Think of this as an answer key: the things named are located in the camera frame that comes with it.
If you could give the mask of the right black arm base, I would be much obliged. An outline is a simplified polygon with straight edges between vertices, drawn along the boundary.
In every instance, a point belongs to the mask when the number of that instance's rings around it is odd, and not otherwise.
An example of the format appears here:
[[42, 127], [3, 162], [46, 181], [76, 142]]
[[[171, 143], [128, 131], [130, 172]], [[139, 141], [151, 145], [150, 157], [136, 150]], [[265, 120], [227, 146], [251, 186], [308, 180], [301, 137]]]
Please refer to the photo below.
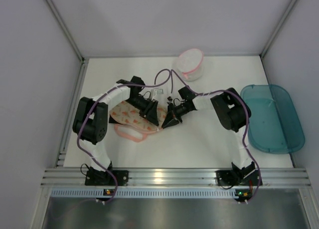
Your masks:
[[216, 172], [216, 177], [217, 184], [223, 187], [257, 186], [259, 179], [261, 178], [257, 170], [219, 170]]

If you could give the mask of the orange patterned bra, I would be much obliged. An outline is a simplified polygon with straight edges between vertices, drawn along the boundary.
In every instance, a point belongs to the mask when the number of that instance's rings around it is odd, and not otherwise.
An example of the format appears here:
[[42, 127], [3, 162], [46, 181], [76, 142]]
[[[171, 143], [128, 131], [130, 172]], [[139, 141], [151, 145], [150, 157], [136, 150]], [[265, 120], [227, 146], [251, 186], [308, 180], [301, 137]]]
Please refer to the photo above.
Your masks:
[[148, 135], [162, 130], [161, 126], [166, 118], [167, 110], [157, 106], [159, 125], [152, 124], [139, 115], [139, 110], [123, 101], [110, 111], [110, 119], [115, 120], [115, 132], [118, 136], [139, 143]]

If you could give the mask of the aluminium front rail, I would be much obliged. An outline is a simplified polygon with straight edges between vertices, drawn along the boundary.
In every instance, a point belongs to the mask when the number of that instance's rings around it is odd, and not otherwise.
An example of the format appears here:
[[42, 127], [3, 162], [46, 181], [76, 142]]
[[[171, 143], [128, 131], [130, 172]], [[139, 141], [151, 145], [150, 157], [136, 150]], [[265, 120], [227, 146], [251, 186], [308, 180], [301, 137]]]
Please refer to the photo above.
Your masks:
[[[218, 169], [147, 169], [131, 168], [125, 186], [128, 187], [217, 187]], [[261, 169], [262, 187], [266, 189], [310, 188], [305, 169]], [[82, 187], [85, 177], [79, 168], [46, 169], [42, 187]]]

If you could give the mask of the right aluminium frame post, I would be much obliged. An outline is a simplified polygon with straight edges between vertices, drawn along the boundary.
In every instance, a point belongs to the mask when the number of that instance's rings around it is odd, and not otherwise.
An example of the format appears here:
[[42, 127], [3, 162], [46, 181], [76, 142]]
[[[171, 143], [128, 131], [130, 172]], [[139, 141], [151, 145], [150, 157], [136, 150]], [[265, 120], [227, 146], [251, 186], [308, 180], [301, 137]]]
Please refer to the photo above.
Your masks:
[[261, 61], [264, 60], [267, 53], [271, 49], [272, 45], [274, 44], [276, 38], [279, 36], [280, 32], [282, 31], [283, 27], [285, 26], [286, 22], [288, 21], [289, 17], [293, 13], [293, 10], [295, 9], [296, 5], [298, 4], [300, 0], [289, 0], [288, 5], [286, 6], [284, 12], [279, 18], [279, 21], [277, 22], [274, 30], [272, 31], [270, 37], [268, 38], [265, 46], [263, 47], [263, 50], [259, 54]]

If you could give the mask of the aluminium frame post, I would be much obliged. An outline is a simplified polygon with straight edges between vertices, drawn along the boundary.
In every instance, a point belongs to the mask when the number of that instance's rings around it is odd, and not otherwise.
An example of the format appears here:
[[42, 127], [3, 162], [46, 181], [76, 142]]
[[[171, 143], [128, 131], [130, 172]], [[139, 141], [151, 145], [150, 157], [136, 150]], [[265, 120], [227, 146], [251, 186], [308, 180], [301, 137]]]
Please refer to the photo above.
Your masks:
[[80, 52], [70, 30], [68, 29], [66, 23], [64, 22], [57, 6], [55, 5], [53, 0], [44, 0], [46, 3], [48, 9], [52, 13], [54, 19], [56, 20], [59, 28], [62, 30], [63, 35], [67, 39], [69, 45], [71, 46], [73, 52], [75, 53], [76, 57], [80, 60], [80, 62], [83, 62], [85, 60], [84, 56]]
[[286, 22], [288, 21], [289, 17], [293, 13], [293, 10], [295, 9], [296, 5], [298, 4], [300, 0], [289, 0], [288, 5], [286, 6], [284, 12], [279, 18], [279, 21], [277, 22], [274, 30], [272, 31], [270, 37], [268, 38], [265, 46], [263, 47], [263, 50], [259, 54], [261, 61], [264, 60], [267, 53], [271, 49], [272, 45], [274, 44], [276, 38], [279, 36], [280, 32], [282, 31], [283, 27], [285, 26]]

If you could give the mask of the teal plastic basin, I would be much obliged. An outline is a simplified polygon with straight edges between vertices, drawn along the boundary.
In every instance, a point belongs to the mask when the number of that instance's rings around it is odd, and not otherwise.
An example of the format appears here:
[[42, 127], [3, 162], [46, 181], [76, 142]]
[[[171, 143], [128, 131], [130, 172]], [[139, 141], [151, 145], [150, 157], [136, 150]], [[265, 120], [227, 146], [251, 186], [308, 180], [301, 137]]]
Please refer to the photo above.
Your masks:
[[289, 154], [304, 146], [304, 132], [288, 91], [275, 84], [248, 85], [241, 97], [251, 110], [248, 140], [254, 148]]

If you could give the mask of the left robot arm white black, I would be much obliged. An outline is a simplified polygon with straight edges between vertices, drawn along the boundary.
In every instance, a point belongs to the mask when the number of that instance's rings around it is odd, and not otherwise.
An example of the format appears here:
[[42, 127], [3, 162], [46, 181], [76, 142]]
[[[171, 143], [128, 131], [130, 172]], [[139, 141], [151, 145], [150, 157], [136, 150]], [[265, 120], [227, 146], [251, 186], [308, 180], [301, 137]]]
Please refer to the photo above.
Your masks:
[[102, 144], [107, 134], [111, 111], [117, 106], [133, 106], [137, 109], [136, 115], [143, 122], [159, 128], [158, 102], [141, 95], [144, 88], [156, 86], [145, 85], [140, 77], [133, 76], [129, 81], [117, 81], [111, 89], [98, 96], [80, 99], [72, 130], [77, 135], [77, 147], [89, 156], [93, 170], [108, 174], [112, 171], [112, 161]]

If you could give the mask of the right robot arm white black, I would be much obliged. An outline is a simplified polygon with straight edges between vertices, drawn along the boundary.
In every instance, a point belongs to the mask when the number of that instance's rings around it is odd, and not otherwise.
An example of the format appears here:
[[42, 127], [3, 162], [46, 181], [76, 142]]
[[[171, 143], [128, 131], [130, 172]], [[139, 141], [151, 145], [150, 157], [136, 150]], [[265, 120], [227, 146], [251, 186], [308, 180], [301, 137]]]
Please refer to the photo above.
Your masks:
[[251, 111], [234, 88], [216, 94], [197, 94], [185, 86], [179, 104], [169, 102], [162, 129], [177, 137], [182, 156], [178, 166], [247, 167], [247, 123]]

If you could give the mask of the white mesh laundry bag pink trim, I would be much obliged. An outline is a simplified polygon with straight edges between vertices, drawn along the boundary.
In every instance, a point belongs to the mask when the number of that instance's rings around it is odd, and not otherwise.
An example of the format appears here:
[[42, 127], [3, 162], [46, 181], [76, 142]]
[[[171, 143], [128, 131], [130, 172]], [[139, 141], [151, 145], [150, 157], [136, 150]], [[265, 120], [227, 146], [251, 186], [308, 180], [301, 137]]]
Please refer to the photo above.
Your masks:
[[203, 75], [204, 53], [198, 48], [183, 52], [173, 62], [173, 69], [185, 81], [195, 81]]

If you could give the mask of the left aluminium frame post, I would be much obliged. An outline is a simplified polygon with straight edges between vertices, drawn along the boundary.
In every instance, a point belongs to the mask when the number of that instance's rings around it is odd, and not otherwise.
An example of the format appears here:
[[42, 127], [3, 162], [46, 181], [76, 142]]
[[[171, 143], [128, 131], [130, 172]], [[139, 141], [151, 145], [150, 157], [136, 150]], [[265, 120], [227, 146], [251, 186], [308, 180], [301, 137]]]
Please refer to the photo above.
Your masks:
[[84, 56], [80, 52], [70, 30], [68, 29], [66, 23], [64, 22], [57, 6], [55, 5], [53, 0], [44, 0], [46, 3], [48, 9], [52, 13], [54, 19], [56, 20], [59, 28], [62, 30], [63, 35], [67, 39], [69, 45], [71, 46], [73, 52], [75, 53], [76, 57], [80, 60], [80, 62], [83, 62], [85, 60]]

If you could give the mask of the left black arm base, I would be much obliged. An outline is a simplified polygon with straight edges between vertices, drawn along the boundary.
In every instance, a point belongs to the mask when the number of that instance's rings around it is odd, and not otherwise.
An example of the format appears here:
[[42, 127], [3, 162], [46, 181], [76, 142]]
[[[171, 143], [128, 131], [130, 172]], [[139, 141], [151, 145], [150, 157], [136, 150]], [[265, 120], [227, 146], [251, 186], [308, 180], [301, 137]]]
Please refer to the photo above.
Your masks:
[[[125, 186], [129, 180], [129, 171], [111, 170], [117, 180], [118, 186]], [[92, 167], [86, 173], [86, 186], [115, 186], [115, 179], [105, 171], [98, 171]]]

